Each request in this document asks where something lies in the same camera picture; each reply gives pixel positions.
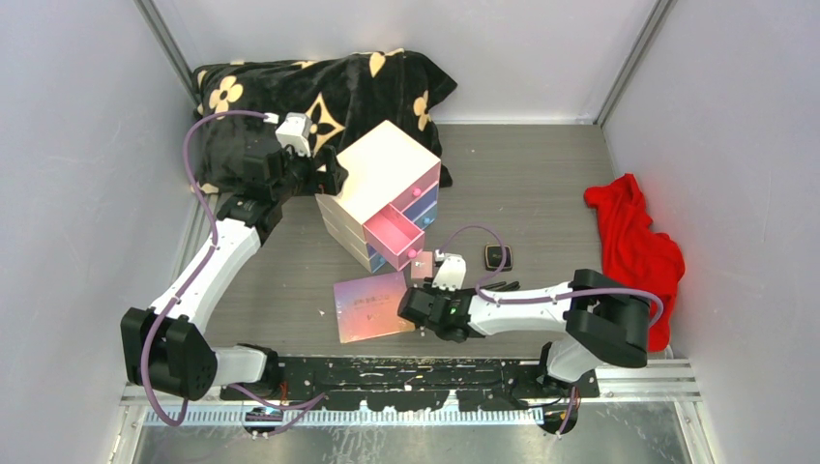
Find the white wall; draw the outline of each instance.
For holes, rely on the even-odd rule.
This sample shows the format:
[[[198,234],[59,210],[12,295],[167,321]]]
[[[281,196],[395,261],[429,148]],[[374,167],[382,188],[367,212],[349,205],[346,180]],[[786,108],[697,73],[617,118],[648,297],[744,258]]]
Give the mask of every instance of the white wall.
[[[605,127],[687,275],[672,345],[727,462],[816,462],[820,3],[678,2]]]
[[[104,462],[120,318],[191,211],[191,105],[132,2],[6,2],[0,30],[0,461]]]
[[[655,0],[156,0],[192,67],[405,47],[459,84],[439,121],[592,122]]]

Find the blue drawer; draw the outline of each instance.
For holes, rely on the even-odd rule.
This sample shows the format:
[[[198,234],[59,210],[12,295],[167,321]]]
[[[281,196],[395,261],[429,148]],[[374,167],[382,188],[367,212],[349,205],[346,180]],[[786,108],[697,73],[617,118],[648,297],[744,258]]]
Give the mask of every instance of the blue drawer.
[[[415,221],[419,216],[427,211],[430,206],[434,205],[437,199],[438,183],[436,183],[436,185],[430,188],[427,193],[422,195],[422,197],[418,200],[414,201],[412,205],[408,206],[407,209],[401,213],[405,218]]]
[[[433,221],[435,221],[437,214],[438,214],[438,203],[433,203],[433,205],[430,206],[429,208],[427,208],[427,211],[423,212],[421,216],[417,217],[416,220],[413,221],[413,223],[416,224],[416,227],[418,227],[422,230],[425,230],[425,229],[427,229],[427,227],[430,224],[433,223]],[[379,256],[379,253],[377,253],[376,250],[373,249],[373,247],[370,246],[370,245],[367,246],[367,256],[370,258],[370,267],[371,268],[373,266],[373,263],[375,262],[374,260],[381,259],[381,256]],[[380,268],[383,264],[384,264],[384,259],[382,259],[382,262],[381,262],[381,264],[379,264],[378,267]]]

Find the mini drawer cabinet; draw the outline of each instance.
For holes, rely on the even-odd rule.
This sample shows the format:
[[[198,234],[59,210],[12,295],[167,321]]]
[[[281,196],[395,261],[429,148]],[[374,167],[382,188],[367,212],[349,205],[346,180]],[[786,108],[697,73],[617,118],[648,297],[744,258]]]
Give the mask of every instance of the mini drawer cabinet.
[[[441,161],[388,121],[337,158],[349,173],[344,188],[316,195],[328,233],[369,271],[401,270],[436,218]]]

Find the open pink drawer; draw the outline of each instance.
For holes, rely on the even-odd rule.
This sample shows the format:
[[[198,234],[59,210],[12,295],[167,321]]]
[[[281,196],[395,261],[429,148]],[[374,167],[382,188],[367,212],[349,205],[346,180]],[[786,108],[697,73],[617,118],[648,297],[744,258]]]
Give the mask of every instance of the open pink drawer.
[[[422,251],[425,232],[393,205],[387,205],[365,222],[367,244],[397,270]]]

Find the pink card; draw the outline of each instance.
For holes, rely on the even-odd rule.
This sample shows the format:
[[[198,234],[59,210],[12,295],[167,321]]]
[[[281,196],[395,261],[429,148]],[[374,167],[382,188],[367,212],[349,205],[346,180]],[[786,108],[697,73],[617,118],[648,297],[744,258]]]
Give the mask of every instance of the pink card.
[[[413,332],[416,326],[398,317],[407,285],[404,273],[374,275],[334,284],[338,340],[342,343]]]

